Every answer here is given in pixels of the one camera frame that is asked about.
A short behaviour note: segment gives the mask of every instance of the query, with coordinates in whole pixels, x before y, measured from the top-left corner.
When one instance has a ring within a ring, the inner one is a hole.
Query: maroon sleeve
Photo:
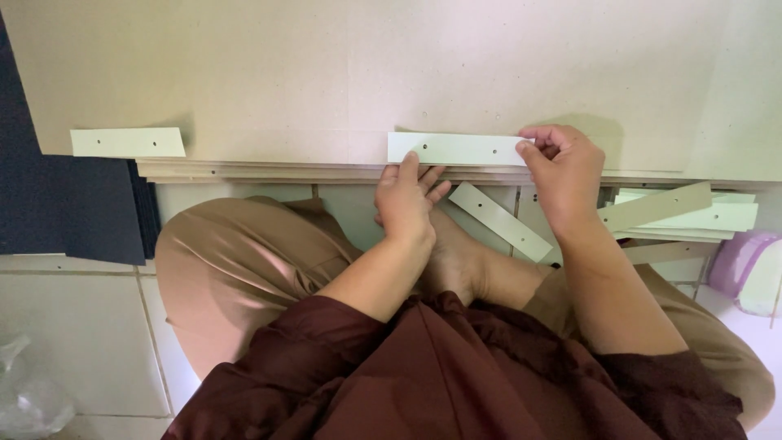
[[[665,439],[747,438],[741,399],[725,392],[690,351],[674,355],[596,355],[619,396]]]
[[[258,329],[239,361],[214,367],[163,439],[306,433],[384,336],[383,323],[339,301],[304,299]]]

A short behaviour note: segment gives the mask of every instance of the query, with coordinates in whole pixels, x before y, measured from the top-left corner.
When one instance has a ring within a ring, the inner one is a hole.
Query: tan trousers
[[[361,256],[320,199],[281,204],[268,197],[216,199],[191,207],[163,228],[156,249],[168,321],[202,379],[236,360],[259,326],[317,292]],[[774,399],[773,377],[716,317],[649,265],[641,278],[724,388],[744,403],[754,427]],[[577,337],[564,271],[548,276],[524,308],[562,337]]]

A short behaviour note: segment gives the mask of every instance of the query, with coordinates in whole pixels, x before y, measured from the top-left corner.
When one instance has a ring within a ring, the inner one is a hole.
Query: person's left hand
[[[391,239],[431,240],[435,230],[429,211],[448,193],[450,182],[432,186],[445,167],[420,167],[418,155],[410,152],[399,165],[387,165],[375,191],[378,214],[375,221]]]

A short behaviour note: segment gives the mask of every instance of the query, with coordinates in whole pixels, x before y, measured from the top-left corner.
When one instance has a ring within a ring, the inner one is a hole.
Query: hand
[[[435,189],[432,185],[445,167],[418,169],[418,155],[410,152],[399,165],[387,165],[375,191],[378,215],[375,221],[386,231],[386,237],[435,241],[435,230],[429,222],[429,211],[450,189],[447,180]]]
[[[569,125],[523,128],[516,151],[521,154],[554,234],[562,234],[597,217],[597,193],[605,153]]]

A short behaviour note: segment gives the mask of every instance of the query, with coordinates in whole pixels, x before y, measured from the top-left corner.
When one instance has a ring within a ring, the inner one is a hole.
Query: plastic bag
[[[62,390],[20,357],[29,344],[26,335],[0,336],[0,438],[45,438],[76,414]]]

